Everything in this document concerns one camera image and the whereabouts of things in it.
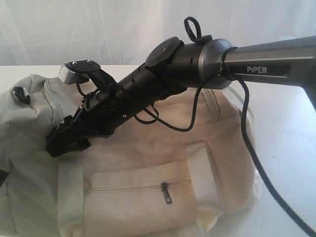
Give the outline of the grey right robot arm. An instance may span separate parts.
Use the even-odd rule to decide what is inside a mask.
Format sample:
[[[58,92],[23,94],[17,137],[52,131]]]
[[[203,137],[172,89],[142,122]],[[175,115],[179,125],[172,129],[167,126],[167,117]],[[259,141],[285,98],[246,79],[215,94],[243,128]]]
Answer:
[[[172,37],[146,61],[115,81],[94,61],[64,65],[65,84],[91,80],[96,90],[82,99],[47,139],[47,151],[58,157],[90,146],[89,139],[109,137],[115,129],[158,100],[188,88],[224,89],[235,79],[299,86],[316,102],[316,39],[305,37],[234,47],[225,39],[184,44]]]

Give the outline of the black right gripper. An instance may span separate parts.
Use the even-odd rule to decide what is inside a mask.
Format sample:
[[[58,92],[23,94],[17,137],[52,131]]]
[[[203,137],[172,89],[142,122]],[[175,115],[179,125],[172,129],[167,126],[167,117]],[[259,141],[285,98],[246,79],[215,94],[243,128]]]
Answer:
[[[89,138],[111,136],[128,121],[128,81],[109,83],[83,97],[73,116],[67,116],[46,137],[48,153],[58,157],[90,147]]]

